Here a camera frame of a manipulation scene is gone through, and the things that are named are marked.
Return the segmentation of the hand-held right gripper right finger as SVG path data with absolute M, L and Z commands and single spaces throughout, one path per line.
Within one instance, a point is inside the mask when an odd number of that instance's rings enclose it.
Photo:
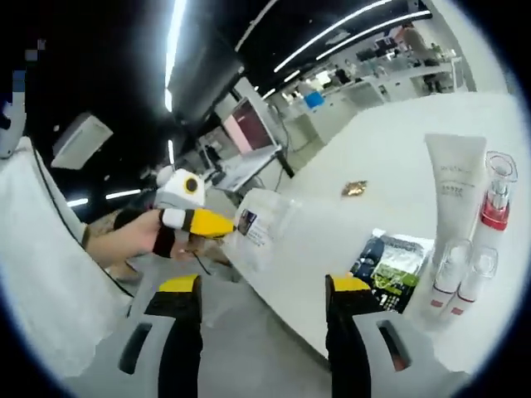
M 435 356 L 431 339 L 400 313 L 384 310 L 353 276 L 326 275 L 325 346 L 334 397 L 451 397 L 456 374 Z M 395 372 L 378 328 L 389 328 L 409 367 Z

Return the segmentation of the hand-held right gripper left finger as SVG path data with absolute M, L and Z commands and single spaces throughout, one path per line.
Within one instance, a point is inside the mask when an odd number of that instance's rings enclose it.
M 202 352 L 202 277 L 160 284 L 97 354 L 98 397 L 196 397 Z

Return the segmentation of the person's right hand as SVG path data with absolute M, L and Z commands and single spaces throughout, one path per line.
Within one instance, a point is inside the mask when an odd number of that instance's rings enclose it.
M 407 369 L 409 367 L 409 360 L 399 349 L 399 346 L 397 345 L 393 335 L 390 333 L 389 328 L 381 326 L 378 328 L 378 330 L 382 334 L 382 337 L 386 343 L 395 372 L 400 372 Z

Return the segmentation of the person's left hand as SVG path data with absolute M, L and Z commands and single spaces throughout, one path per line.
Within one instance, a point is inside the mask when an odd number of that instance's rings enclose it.
M 198 235 L 177 238 L 176 231 L 161 222 L 161 213 L 126 208 L 116 216 L 114 229 L 123 231 L 135 255 L 153 253 L 168 259 L 188 260 L 204 248 L 205 240 Z

